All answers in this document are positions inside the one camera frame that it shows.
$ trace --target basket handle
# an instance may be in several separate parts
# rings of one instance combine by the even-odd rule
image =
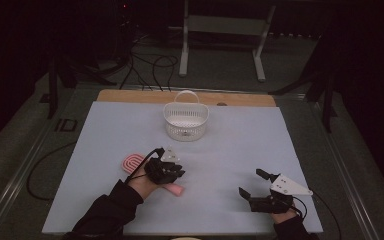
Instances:
[[[192,92],[191,90],[183,90],[183,91],[180,91],[179,93],[177,93],[176,97],[174,98],[174,101],[177,102],[177,98],[180,96],[180,95],[183,95],[183,94],[192,94],[196,97],[196,101],[199,103],[199,97],[198,95],[196,95],[196,93]]]

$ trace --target pink object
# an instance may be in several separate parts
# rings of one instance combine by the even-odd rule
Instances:
[[[143,161],[144,157],[140,154],[132,154],[127,156],[122,163],[122,168],[127,173],[131,174],[137,166]],[[183,192],[183,187],[175,183],[164,184],[163,187],[173,193],[175,196],[180,197]]]

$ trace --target black cable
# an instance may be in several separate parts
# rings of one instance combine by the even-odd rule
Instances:
[[[30,188],[30,179],[31,179],[31,177],[32,177],[32,175],[33,175],[34,170],[37,168],[37,166],[38,166],[41,162],[43,162],[43,160],[45,160],[45,159],[46,159],[47,157],[49,157],[50,155],[52,155],[52,154],[54,154],[54,153],[56,153],[56,152],[58,152],[58,151],[60,151],[60,150],[62,150],[62,149],[64,149],[64,148],[67,148],[67,147],[69,147],[69,146],[71,146],[71,145],[74,145],[74,144],[76,144],[76,143],[77,143],[77,141],[76,141],[76,142],[68,143],[68,144],[66,144],[66,145],[64,145],[64,146],[62,146],[62,147],[59,147],[59,148],[57,148],[57,149],[55,149],[55,150],[53,150],[53,151],[51,151],[51,152],[45,154],[43,157],[41,157],[39,160],[37,160],[37,162],[33,165],[33,168],[30,170],[29,176],[27,177],[27,181],[26,181],[26,189],[27,189],[27,192],[28,192],[33,198],[36,198],[36,199],[38,199],[38,200],[43,200],[43,201],[51,201],[51,200],[54,200],[54,198],[41,197],[41,196],[38,196],[37,194],[35,194],[35,193],[31,190],[31,188]]]
[[[148,55],[148,56],[156,56],[158,57],[154,62],[150,62],[138,55]],[[150,65],[152,65],[152,76],[153,76],[153,79],[155,81],[155,83],[157,84],[157,86],[160,88],[161,91],[163,91],[162,87],[161,87],[161,84],[159,83],[156,75],[155,75],[155,70],[156,70],[156,67],[160,67],[160,68],[168,68],[170,67],[171,68],[171,72],[170,72],[170,76],[168,77],[168,80],[167,80],[167,88],[169,89],[169,91],[171,91],[171,88],[170,88],[170,81],[171,81],[171,78],[173,77],[173,73],[174,73],[174,66],[179,62],[179,60],[177,59],[177,57],[175,56],[172,56],[172,55],[161,55],[161,54],[143,54],[143,53],[133,53],[133,57],[145,62],[145,63],[148,63]],[[161,61],[162,59],[167,59],[168,61],[170,61],[171,64],[167,64],[167,65],[159,65],[158,62]]]
[[[152,87],[140,76],[139,72],[133,68],[133,71],[136,73],[136,75],[138,76],[138,81],[139,83],[142,84],[142,90],[145,88],[145,85],[148,86],[148,88],[153,91]]]
[[[296,199],[296,200],[298,200],[298,201],[304,206],[305,214],[304,214],[304,217],[302,217],[302,219],[304,220],[305,217],[307,217],[307,206],[304,204],[304,202],[303,202],[301,199],[299,199],[299,198],[297,198],[297,197],[293,197],[293,198]]]
[[[316,195],[317,198],[320,199],[320,201],[322,201],[322,203],[326,206],[327,210],[329,210],[330,214],[331,214],[332,217],[333,217],[333,220],[335,220],[336,227],[338,228],[339,240],[341,240],[341,239],[342,239],[342,231],[341,231],[341,227],[339,226],[338,219],[336,219],[336,216],[335,216],[335,214],[333,214],[332,209],[330,209],[330,207],[329,207],[329,206],[327,205],[327,203],[323,200],[323,198],[320,197],[319,194],[317,194],[313,189],[310,189],[310,190],[313,191],[314,195]]]
[[[123,68],[126,67],[126,63],[125,62],[121,62],[121,60],[118,60],[116,62],[116,65],[113,66],[113,67],[109,67],[107,69],[102,69],[102,70],[92,70],[94,73],[96,74],[99,74],[99,75],[111,75],[111,74],[114,74],[116,73],[117,71],[119,70],[122,70]]]
[[[170,39],[176,38],[178,35],[181,35],[181,37],[183,37],[183,30],[182,29],[176,31],[175,33],[171,34],[171,36],[168,36],[165,39],[168,41]],[[152,37],[152,36],[153,35],[151,35],[151,34],[143,34],[142,36],[139,36],[137,38],[136,43],[139,45],[145,45],[145,46],[153,46],[153,45],[158,46],[159,44],[161,44],[161,40],[155,40],[153,42],[143,41],[144,39],[146,39],[148,37]]]
[[[129,60],[131,60],[132,62],[130,63],[130,69],[129,69],[129,72],[127,72],[127,75],[124,77],[123,81],[121,82],[120,84],[120,88],[119,89],[122,89],[124,84],[126,83],[127,81],[127,78],[129,78],[130,74],[132,73],[132,70],[133,70],[133,58],[129,58]]]
[[[126,178],[124,181],[124,184],[129,183],[129,181],[133,178],[133,176],[136,174],[136,172],[142,167],[142,165],[148,160],[149,157],[151,157],[152,154],[156,153],[157,149],[152,150],[146,157],[142,160],[142,162],[135,168],[135,170]]]
[[[72,70],[79,73],[86,74],[102,85],[116,85],[116,83],[110,82],[107,79],[101,77],[100,75],[90,70],[90,68],[86,67],[81,63],[78,63],[77,61],[70,58],[69,56],[64,56],[64,60],[71,66]]]
[[[136,179],[136,178],[140,178],[140,177],[144,177],[146,175],[148,175],[148,174],[145,173],[145,174],[142,174],[142,175],[139,175],[139,176],[136,176],[136,177],[132,177],[132,178],[130,178],[130,180],[133,180],[133,179]]]
[[[302,221],[304,220],[304,217],[302,216],[301,210],[299,210],[298,208],[296,208],[294,206],[291,206],[290,208],[298,213],[298,215],[299,215],[299,217],[301,218]]]

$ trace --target black sleeve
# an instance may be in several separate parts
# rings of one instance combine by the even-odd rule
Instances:
[[[279,240],[318,240],[315,234],[309,234],[299,216],[283,223],[274,224],[274,230]]]
[[[142,197],[119,180],[108,196],[102,195],[93,202],[63,239],[120,239],[123,226],[135,218],[136,207],[142,203]]]

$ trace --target white tabletop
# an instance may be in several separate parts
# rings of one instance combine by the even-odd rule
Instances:
[[[94,102],[43,227],[44,233],[65,233],[92,202],[109,194],[127,174],[122,160],[172,146],[186,170],[176,183],[181,197],[155,191],[125,226],[126,235],[248,235],[273,232],[268,214],[253,213],[238,193],[269,195],[270,182],[255,169],[282,173],[306,185],[279,108],[209,106],[205,135],[195,142],[177,142],[165,132],[163,104]],[[304,225],[322,232],[309,196]],[[304,211],[300,203],[297,207]]]

